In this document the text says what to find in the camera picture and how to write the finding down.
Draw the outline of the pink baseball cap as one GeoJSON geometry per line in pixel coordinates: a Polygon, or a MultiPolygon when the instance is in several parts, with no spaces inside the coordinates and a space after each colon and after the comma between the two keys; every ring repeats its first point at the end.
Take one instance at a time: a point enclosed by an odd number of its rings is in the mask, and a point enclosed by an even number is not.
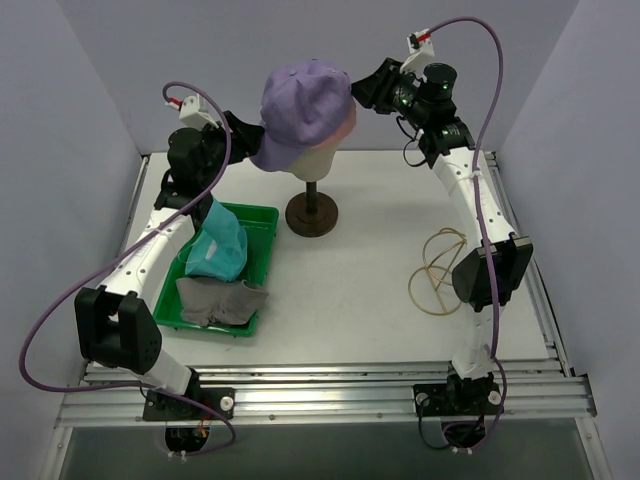
{"type": "Polygon", "coordinates": [[[321,143],[314,145],[313,149],[323,149],[340,144],[354,129],[357,121],[356,105],[351,101],[349,113],[341,125],[328,138],[321,143]]]}

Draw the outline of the purple baseball cap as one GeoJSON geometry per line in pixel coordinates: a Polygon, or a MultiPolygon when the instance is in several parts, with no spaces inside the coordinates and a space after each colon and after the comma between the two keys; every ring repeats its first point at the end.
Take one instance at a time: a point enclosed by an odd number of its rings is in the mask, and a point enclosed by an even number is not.
{"type": "Polygon", "coordinates": [[[336,131],[351,101],[349,75],[329,61],[312,59],[274,70],[263,90],[265,132],[252,163],[266,172],[285,170],[336,131]]]}

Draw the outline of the teal cap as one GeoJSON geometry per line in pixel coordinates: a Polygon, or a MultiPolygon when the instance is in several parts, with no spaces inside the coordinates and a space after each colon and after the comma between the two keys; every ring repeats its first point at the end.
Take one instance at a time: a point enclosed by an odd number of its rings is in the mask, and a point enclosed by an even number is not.
{"type": "Polygon", "coordinates": [[[187,276],[233,282],[247,262],[248,237],[236,215],[214,199],[187,254],[179,256],[187,276]]]}

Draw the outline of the grey cap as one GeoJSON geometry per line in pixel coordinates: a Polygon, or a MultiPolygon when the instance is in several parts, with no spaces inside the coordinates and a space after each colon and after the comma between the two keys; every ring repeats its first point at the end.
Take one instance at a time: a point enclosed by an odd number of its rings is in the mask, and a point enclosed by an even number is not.
{"type": "Polygon", "coordinates": [[[269,296],[265,288],[247,280],[183,277],[176,281],[176,287],[182,320],[199,327],[245,325],[269,296]]]}

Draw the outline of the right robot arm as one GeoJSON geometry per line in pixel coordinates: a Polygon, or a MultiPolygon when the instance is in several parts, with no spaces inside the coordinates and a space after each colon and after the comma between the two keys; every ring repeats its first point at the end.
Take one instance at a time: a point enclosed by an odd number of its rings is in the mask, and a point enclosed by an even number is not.
{"type": "Polygon", "coordinates": [[[443,391],[447,406],[464,413],[480,400],[474,381],[488,378],[496,365],[500,316],[522,282],[533,244],[505,219],[481,171],[479,146],[452,99],[456,79],[456,70],[446,64],[431,63],[416,77],[387,58],[353,83],[352,94],[363,108],[396,113],[408,122],[423,164],[440,180],[462,222],[469,250],[454,266],[451,280],[471,318],[451,360],[459,378],[443,391]]]}

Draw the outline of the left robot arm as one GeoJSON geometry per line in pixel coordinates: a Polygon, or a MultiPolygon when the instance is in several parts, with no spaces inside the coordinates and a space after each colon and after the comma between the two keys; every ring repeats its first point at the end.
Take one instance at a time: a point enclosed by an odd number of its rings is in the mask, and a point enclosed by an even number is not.
{"type": "Polygon", "coordinates": [[[179,419],[194,417],[202,405],[191,387],[193,371],[162,347],[162,334],[147,305],[174,258],[200,227],[212,205],[211,183],[224,163],[255,155],[262,127],[229,111],[220,122],[174,131],[165,171],[141,247],[120,260],[96,288],[81,288],[74,299],[82,356],[109,368],[132,372],[151,388],[169,391],[166,408],[179,419]]]}

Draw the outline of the green plastic tray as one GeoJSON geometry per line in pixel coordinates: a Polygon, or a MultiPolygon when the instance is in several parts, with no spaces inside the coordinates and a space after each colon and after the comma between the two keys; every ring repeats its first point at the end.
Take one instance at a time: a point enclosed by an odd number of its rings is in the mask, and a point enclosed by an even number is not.
{"type": "MultiPolygon", "coordinates": [[[[263,285],[267,276],[272,247],[276,237],[279,220],[278,209],[270,206],[237,203],[223,203],[223,206],[236,216],[239,224],[247,233],[247,263],[238,279],[263,285]]],[[[255,312],[245,324],[239,326],[216,323],[207,327],[199,327],[195,324],[185,322],[182,319],[181,313],[183,307],[176,287],[176,281],[186,276],[186,260],[191,251],[192,244],[199,236],[199,232],[195,233],[192,238],[183,245],[170,264],[153,312],[156,323],[160,326],[173,328],[174,330],[195,330],[233,335],[235,337],[252,335],[259,318],[258,312],[255,312]]]]}

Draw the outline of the mannequin head stand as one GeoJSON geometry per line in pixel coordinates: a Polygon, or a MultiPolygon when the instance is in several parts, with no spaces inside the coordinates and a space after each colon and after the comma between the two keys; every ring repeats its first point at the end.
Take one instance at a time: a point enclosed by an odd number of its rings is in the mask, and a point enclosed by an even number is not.
{"type": "Polygon", "coordinates": [[[331,232],[337,224],[338,207],[318,190],[318,182],[330,172],[339,144],[307,149],[287,172],[305,182],[305,191],[292,197],[285,210],[289,228],[305,238],[317,238],[331,232]]]}

